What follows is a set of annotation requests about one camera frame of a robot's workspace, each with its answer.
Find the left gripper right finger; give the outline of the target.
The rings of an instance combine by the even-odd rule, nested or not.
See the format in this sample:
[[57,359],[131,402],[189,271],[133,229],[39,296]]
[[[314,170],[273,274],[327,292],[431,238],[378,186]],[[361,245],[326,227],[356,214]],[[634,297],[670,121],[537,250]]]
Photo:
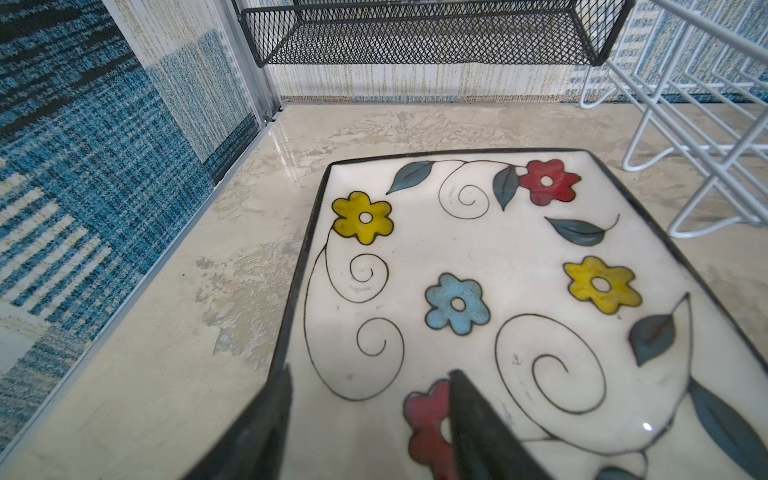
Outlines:
[[549,474],[461,370],[449,373],[453,457],[461,479],[547,479]]

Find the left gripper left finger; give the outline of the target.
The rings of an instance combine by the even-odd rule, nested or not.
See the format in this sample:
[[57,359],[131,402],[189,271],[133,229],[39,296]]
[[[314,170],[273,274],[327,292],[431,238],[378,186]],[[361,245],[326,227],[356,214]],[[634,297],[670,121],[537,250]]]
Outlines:
[[186,479],[277,479],[285,455],[293,400],[288,367],[270,376]]

